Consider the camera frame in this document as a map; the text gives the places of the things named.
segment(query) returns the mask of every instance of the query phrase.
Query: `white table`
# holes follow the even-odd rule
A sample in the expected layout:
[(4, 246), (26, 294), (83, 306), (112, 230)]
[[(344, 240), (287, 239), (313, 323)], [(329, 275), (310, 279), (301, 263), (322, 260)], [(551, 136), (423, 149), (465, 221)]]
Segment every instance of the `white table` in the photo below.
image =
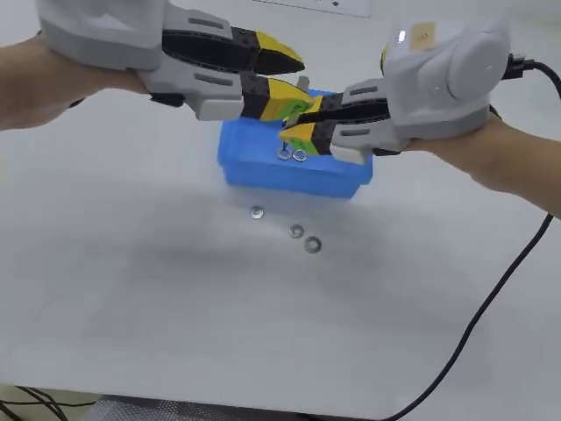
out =
[[(405, 7), (375, 5), (379, 17), (360, 20), (183, 3), (296, 46), (318, 89), (377, 75)], [(474, 16), (476, 5), (444, 3)], [(2, 42), (35, 25), (30, 2), (2, 2)], [(548, 31), (516, 26), (516, 50), (561, 69), (560, 32)], [(522, 129), (556, 137), (557, 101), (530, 75), (504, 83), (494, 103)], [(186, 109), (108, 92), (48, 127), (0, 134), (0, 381), (388, 415), (432, 381), (543, 217), (422, 153), (378, 160), (349, 203), (230, 189), (216, 164), (219, 130)], [(266, 208), (259, 222), (254, 204)], [(289, 238), (293, 223), (323, 240), (321, 253)], [(555, 224), (409, 419), (561, 410), (560, 241)]]

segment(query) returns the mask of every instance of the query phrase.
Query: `blue container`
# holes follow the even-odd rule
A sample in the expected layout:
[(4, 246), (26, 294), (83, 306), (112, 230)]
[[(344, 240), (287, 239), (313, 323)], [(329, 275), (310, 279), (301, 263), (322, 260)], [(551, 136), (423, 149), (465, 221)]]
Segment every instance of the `blue container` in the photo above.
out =
[[(310, 91), (322, 95), (321, 91)], [(337, 161), (332, 156), (308, 156), (304, 162), (282, 161), (277, 150), (281, 122), (262, 123), (240, 118), (223, 124), (218, 163), (226, 182), (234, 186), (257, 187), (307, 193), (316, 196), (352, 198), (373, 176), (373, 162), (365, 165)]]

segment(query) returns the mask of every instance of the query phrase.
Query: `floor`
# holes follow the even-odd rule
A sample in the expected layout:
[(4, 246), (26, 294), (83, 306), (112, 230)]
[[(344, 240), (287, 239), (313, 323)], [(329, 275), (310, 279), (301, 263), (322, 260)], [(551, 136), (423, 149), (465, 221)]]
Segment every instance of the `floor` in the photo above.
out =
[[(87, 393), (52, 391), (45, 390), (52, 395), (57, 402), (63, 403), (83, 403), (95, 401), (98, 396)], [(13, 388), (12, 386), (0, 385), (0, 400), (29, 402), (32, 399), (25, 393)], [(9, 408), (19, 415), (24, 421), (55, 421), (55, 417), (48, 409), (42, 405), (37, 406), (9, 406)], [(78, 421), (88, 412), (88, 408), (63, 408), (67, 414), (68, 421)], [(8, 421), (4, 414), (0, 413), (0, 421)]]

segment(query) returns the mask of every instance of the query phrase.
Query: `black wire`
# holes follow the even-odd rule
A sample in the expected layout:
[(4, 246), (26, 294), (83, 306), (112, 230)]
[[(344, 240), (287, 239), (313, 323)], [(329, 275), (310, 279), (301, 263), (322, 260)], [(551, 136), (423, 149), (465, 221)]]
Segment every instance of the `black wire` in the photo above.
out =
[[(544, 73), (545, 75), (547, 75), (550, 78), (550, 80), (553, 82), (553, 84), (555, 85), (555, 89), (557, 91), (557, 94), (559, 95), (559, 99), (561, 99), (561, 78), (557, 75), (557, 73), (555, 73), (555, 71), (552, 68), (550, 68), (549, 66), (545, 65), (542, 62), (530, 60), (530, 61), (525, 61), (524, 62), (524, 69), (525, 70), (533, 70), (533, 69), (539, 70), (542, 73)], [(387, 418), (382, 418), (382, 419), (376, 419), (376, 420), (373, 419), (373, 420), (370, 420), (370, 421), (397, 421), (399, 419), (402, 419), (403, 417), (408, 415), (411, 411), (415, 410), (430, 395), (432, 395), (432, 393), (437, 389), (437, 387), (440, 385), (440, 383), (444, 380), (446, 375), (450, 373), (450, 370), (452, 369), (452, 367), (454, 367), (454, 364), (456, 364), (456, 361), (458, 361), (458, 358), (461, 355), (462, 351), (464, 350), (464, 347), (467, 344), (467, 341), (469, 340), (470, 336), (472, 335), (473, 329), (475, 328), (477, 323), (481, 320), (481, 317), (485, 314), (485, 312), (487, 311), (487, 309), (489, 308), (491, 303), (494, 301), (494, 299), (499, 295), (502, 288), (507, 283), (508, 279), (510, 279), (510, 277), (516, 271), (516, 269), (528, 257), (528, 255), (531, 253), (531, 251), (534, 249), (534, 247), (537, 246), (537, 243), (540, 242), (543, 235), (547, 232), (547, 229), (550, 227), (552, 221), (553, 221), (553, 216), (551, 214), (548, 214), (545, 217), (545, 219), (543, 220), (540, 228), (537, 230), (537, 233), (534, 236), (534, 238), (532, 238), (532, 240), (524, 247), (524, 249), (516, 257), (515, 261), (513, 261), (512, 264), (508, 267), (507, 271), (500, 278), (497, 285), (493, 288), (493, 290), (488, 295), (488, 297), (485, 299), (483, 304), (481, 304), (481, 306), (475, 312), (475, 314), (472, 317), (472, 320), (470, 320), (470, 323), (465, 328), (464, 334), (460, 338), (460, 340), (458, 342), (458, 345), (456, 346), (456, 349), (452, 353), (452, 356), (450, 357), (448, 362), (446, 362), (446, 365), (444, 366), (442, 371), (438, 374), (437, 378), (429, 385), (429, 387), (426, 388), (426, 390), (424, 390), (422, 392), (422, 394), (419, 395), (419, 397), (416, 398), (415, 401), (410, 403), (408, 406), (406, 406), (403, 410), (400, 410), (395, 415), (393, 415), (391, 417), (387, 417)], [(315, 417), (313, 415), (298, 414), (298, 416), (303, 418), (303, 419), (306, 419), (308, 421), (323, 421), (321, 418)]]
[[(3, 401), (0, 399), (0, 404), (8, 405), (8, 406), (35, 406), (35, 405), (44, 405), (42, 402), (21, 402), (21, 401)], [(96, 402), (84, 402), (84, 403), (63, 403), (57, 402), (61, 408), (82, 408), (85, 406), (93, 406)]]
[(2, 403), (0, 403), (0, 412), (2, 412), (6, 417), (11, 419), (11, 421), (24, 421), (24, 419), (22, 419), (17, 414), (12, 412), (10, 408), (4, 406)]
[(45, 397), (49, 403), (52, 404), (53, 408), (60, 414), (60, 417), (64, 420), (64, 421), (68, 421), (68, 418), (66, 416), (66, 414), (64, 413), (64, 411), (62, 410), (62, 408), (59, 406), (59, 404), (54, 400), (54, 398), (49, 395), (48, 393), (39, 390), (39, 389), (35, 389), (35, 388), (28, 388), (29, 390), (31, 390), (32, 392), (35, 392), (38, 395), (41, 395), (43, 397)]
[(79, 99), (78, 101), (74, 101), (73, 103), (71, 103), (68, 108), (74, 108), (77, 107), (78, 105), (80, 105), (81, 103), (83, 103), (86, 100), (86, 98), (82, 98)]
[[(56, 404), (54, 399), (50, 395), (48, 395), (47, 393), (44, 393), (44, 392), (39, 393), (39, 390), (23, 388), (23, 387), (20, 387), (20, 386), (17, 386), (17, 389), (21, 390), (22, 392), (24, 392), (27, 395), (31, 396), (32, 398), (36, 399), (38, 402), (43, 403), (45, 405), (45, 407), (48, 410), (50, 410), (60, 421), (68, 421), (68, 418), (65, 415), (65, 413)], [(50, 402), (44, 400), (40, 395), (48, 396), (47, 399), (49, 399)]]

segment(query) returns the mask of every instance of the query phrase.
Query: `metal washer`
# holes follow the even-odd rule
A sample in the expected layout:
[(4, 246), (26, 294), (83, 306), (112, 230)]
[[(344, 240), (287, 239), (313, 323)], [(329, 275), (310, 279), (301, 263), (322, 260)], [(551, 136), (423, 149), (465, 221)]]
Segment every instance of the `metal washer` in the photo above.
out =
[(292, 158), (292, 154), (282, 146), (277, 149), (277, 158), (279, 158), (281, 161), (288, 161), (290, 158)]
[(293, 239), (301, 239), (304, 236), (304, 227), (294, 224), (290, 227), (290, 237)]
[(253, 206), (251, 214), (253, 219), (262, 219), (265, 215), (265, 210), (260, 206)]
[(310, 254), (319, 253), (322, 250), (322, 241), (318, 237), (307, 237), (304, 248)]
[(306, 151), (296, 149), (294, 152), (292, 152), (292, 157), (298, 162), (304, 162), (308, 159), (308, 154), (306, 153)]

